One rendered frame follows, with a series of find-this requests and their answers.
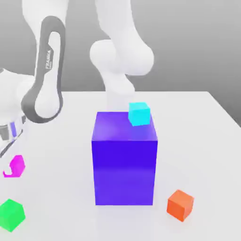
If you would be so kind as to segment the small magenta cube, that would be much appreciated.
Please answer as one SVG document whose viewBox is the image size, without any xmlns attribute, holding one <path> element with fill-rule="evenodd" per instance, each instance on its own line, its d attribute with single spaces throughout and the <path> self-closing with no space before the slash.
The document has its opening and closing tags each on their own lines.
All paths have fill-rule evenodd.
<svg viewBox="0 0 241 241">
<path fill-rule="evenodd" d="M 7 175 L 3 171 L 3 176 L 5 178 L 20 177 L 25 169 L 25 163 L 22 155 L 16 155 L 10 162 L 9 166 L 11 168 L 12 174 Z"/>
</svg>

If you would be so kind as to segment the small cyan cube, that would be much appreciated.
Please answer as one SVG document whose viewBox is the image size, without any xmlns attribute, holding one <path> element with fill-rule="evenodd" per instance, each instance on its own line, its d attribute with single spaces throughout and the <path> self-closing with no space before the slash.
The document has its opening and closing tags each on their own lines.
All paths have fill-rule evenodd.
<svg viewBox="0 0 241 241">
<path fill-rule="evenodd" d="M 150 124 L 150 107 L 146 102 L 129 103 L 128 119 L 132 126 Z"/>
</svg>

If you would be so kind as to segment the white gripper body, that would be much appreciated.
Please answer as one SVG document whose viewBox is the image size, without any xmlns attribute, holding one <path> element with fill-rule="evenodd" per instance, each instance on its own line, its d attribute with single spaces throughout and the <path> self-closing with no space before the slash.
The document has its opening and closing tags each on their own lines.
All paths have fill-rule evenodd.
<svg viewBox="0 0 241 241">
<path fill-rule="evenodd" d="M 3 139 L 3 137 L 6 136 L 5 132 L 3 129 L 0 129 L 0 172 L 3 172 L 11 160 L 17 155 L 18 140 L 21 139 L 23 129 L 21 129 L 17 137 L 9 138 L 8 140 Z"/>
</svg>

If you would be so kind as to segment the small orange cube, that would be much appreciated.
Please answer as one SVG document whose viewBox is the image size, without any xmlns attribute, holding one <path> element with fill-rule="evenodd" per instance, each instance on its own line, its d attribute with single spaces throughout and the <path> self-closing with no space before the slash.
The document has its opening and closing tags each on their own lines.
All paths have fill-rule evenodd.
<svg viewBox="0 0 241 241">
<path fill-rule="evenodd" d="M 194 198 L 181 190 L 176 190 L 169 198 L 167 213 L 181 222 L 190 215 L 193 209 Z"/>
</svg>

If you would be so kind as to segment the small green cube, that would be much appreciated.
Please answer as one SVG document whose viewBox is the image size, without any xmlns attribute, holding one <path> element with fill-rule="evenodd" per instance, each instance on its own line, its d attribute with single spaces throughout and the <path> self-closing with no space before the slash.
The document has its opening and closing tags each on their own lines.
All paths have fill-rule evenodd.
<svg viewBox="0 0 241 241">
<path fill-rule="evenodd" d="M 0 227 L 12 232 L 25 220 L 23 205 L 8 199 L 0 205 Z"/>
</svg>

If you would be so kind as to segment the large purple box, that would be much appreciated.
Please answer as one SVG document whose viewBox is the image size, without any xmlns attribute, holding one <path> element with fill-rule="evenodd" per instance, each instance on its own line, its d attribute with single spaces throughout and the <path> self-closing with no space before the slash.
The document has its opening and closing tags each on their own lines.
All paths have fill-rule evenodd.
<svg viewBox="0 0 241 241">
<path fill-rule="evenodd" d="M 98 112 L 91 145 L 96 205 L 153 204 L 158 149 L 153 121 L 132 126 L 127 112 Z"/>
</svg>

